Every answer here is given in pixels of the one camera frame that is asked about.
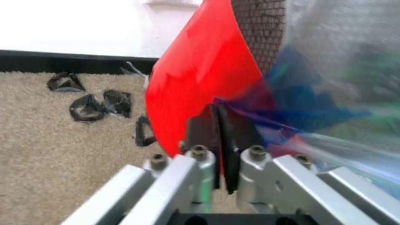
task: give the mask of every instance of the carpet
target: carpet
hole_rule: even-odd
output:
[[[59,224],[124,165],[141,166],[162,152],[132,138],[136,119],[146,114],[143,78],[134,75],[78,77],[87,92],[104,89],[132,94],[130,119],[106,116],[75,122],[71,103],[83,92],[51,92],[51,73],[0,73],[0,221],[2,225]],[[213,212],[238,213],[235,195],[214,191]]]

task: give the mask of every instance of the plastic bag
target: plastic bag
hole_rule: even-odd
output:
[[[400,198],[400,1],[288,0],[273,68],[236,100],[265,145],[347,166]]]

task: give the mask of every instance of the black baseboard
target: black baseboard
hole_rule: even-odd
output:
[[[0,71],[123,74],[121,68],[132,71],[126,63],[129,61],[142,73],[150,74],[157,60],[157,58],[0,50]]]

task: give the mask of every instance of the black plastic piece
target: black plastic piece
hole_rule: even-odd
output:
[[[75,100],[69,107],[69,112],[75,121],[81,122],[93,122],[105,116],[103,106],[92,94]]]
[[[103,106],[106,112],[131,118],[131,94],[119,90],[105,90],[103,92]]]
[[[156,142],[156,138],[154,136],[151,137],[145,137],[144,136],[144,131],[143,131],[143,126],[150,125],[150,121],[148,120],[147,117],[140,116],[138,120],[136,121],[136,135],[135,135],[135,143],[139,147],[146,147],[151,145],[152,143]]]
[[[278,214],[173,214],[167,225],[317,225],[308,215]]]
[[[47,86],[51,91],[62,92],[78,92],[85,91],[78,76],[74,73],[62,72],[54,75],[48,82]]]
[[[183,153],[197,144],[206,146],[215,155],[214,188],[219,189],[221,140],[218,115],[214,105],[205,106],[199,116],[191,118],[187,123]]]
[[[253,122],[237,112],[218,105],[222,163],[228,194],[237,190],[240,154],[252,145],[264,145]]]

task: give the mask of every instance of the hex bolt head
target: hex bolt head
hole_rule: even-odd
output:
[[[272,210],[272,212],[274,214],[280,214],[281,212],[279,212],[279,208],[276,205],[273,204],[268,204],[268,207]]]
[[[178,142],[178,147],[179,147],[180,154],[184,154],[185,153],[185,142],[180,140]]]
[[[265,159],[267,151],[261,145],[253,145],[250,147],[250,157],[255,161],[262,161]]]
[[[295,156],[295,159],[305,168],[311,169],[312,160],[308,156],[298,154]]]
[[[198,161],[203,161],[207,158],[208,148],[204,145],[194,145],[190,148],[190,151],[192,152],[192,157]]]
[[[167,157],[163,154],[154,154],[150,159],[153,170],[162,170],[167,166]]]

